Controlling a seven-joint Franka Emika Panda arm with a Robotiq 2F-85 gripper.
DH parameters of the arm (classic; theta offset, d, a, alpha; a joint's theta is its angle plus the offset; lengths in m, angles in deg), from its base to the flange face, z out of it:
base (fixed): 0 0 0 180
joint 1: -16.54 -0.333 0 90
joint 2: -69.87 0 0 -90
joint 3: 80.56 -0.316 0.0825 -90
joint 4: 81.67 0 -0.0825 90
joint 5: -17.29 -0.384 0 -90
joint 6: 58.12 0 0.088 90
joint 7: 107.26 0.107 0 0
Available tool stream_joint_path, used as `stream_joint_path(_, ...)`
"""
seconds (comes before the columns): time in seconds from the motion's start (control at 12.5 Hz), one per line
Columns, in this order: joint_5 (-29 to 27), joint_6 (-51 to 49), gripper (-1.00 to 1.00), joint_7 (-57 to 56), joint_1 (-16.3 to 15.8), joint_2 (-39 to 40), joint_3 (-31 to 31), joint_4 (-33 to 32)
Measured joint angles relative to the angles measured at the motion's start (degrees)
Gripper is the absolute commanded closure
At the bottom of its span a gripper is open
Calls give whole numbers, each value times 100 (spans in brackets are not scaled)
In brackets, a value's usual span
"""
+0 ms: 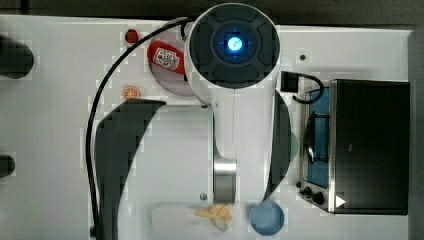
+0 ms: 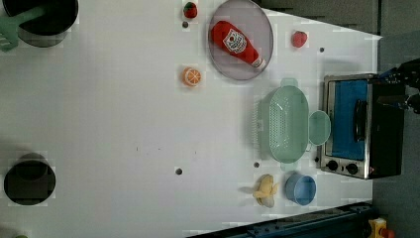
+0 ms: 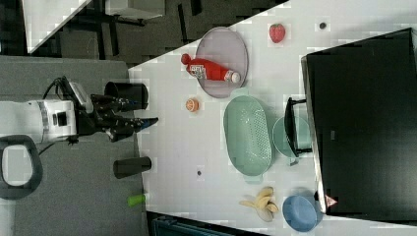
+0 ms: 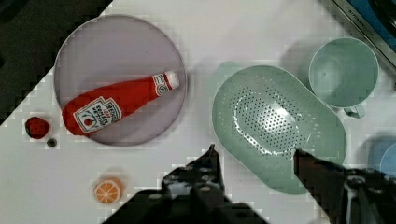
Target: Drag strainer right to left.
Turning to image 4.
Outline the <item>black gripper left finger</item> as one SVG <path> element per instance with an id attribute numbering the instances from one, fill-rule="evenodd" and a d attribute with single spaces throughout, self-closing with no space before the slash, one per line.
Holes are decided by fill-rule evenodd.
<path id="1" fill-rule="evenodd" d="M 223 203 L 225 186 L 216 146 L 211 144 L 201 157 L 171 171 L 162 179 L 161 187 L 161 192 L 172 200 L 186 196 Z"/>

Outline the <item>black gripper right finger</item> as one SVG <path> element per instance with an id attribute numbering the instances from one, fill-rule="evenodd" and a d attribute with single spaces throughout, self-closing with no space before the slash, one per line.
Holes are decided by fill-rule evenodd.
<path id="1" fill-rule="evenodd" d="M 396 224 L 395 178 L 376 169 L 347 169 L 298 149 L 294 173 L 331 224 Z"/>

